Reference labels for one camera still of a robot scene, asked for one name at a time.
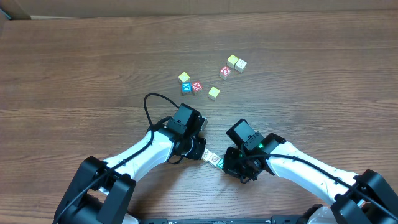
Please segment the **white ladybug block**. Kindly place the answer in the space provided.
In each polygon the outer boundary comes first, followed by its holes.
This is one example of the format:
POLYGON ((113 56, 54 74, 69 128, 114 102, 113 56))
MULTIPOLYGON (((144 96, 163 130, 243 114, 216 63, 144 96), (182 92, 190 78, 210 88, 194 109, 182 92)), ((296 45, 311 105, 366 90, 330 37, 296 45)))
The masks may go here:
POLYGON ((205 162, 208 162, 208 160, 212 157, 212 155, 213 153, 209 151, 207 148, 205 148, 201 159, 205 162))

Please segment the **white leaf block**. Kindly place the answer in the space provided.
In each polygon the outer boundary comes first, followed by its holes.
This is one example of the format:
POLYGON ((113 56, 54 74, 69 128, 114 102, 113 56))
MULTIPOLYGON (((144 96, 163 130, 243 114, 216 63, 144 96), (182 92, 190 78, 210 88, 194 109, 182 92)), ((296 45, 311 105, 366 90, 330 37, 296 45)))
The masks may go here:
POLYGON ((221 160, 221 157, 218 156, 217 154, 213 153, 213 154, 209 157, 208 162, 209 162, 213 167, 216 167, 217 164, 220 162, 220 160, 221 160))

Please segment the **green letter A block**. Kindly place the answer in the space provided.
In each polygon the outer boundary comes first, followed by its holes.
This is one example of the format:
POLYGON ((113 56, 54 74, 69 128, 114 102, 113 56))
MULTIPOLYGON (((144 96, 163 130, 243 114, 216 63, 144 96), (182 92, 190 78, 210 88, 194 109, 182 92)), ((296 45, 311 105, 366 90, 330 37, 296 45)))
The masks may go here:
POLYGON ((224 159, 220 159, 220 161, 217 163, 217 168, 219 168, 219 169, 223 169, 223 164, 224 164, 224 159))

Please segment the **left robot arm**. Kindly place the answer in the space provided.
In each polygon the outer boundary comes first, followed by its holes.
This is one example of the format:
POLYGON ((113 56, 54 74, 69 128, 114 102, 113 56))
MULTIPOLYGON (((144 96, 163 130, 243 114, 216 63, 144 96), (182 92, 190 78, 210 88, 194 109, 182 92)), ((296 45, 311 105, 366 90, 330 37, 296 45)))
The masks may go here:
POLYGON ((138 223, 127 209, 138 181, 171 157, 200 160, 207 119, 181 104, 174 116, 149 126, 143 139, 104 160, 87 157, 58 205, 54 223, 138 223))

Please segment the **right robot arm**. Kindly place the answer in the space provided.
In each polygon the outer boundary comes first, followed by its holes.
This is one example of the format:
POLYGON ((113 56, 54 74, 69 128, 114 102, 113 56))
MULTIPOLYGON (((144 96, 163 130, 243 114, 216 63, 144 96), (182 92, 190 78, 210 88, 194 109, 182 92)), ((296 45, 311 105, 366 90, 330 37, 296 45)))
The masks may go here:
POLYGON ((234 142, 223 171, 245 184, 266 171, 290 180, 326 204, 313 206, 300 223, 397 223, 397 194, 379 173, 329 166, 276 134, 263 136, 240 119, 226 132, 234 142))

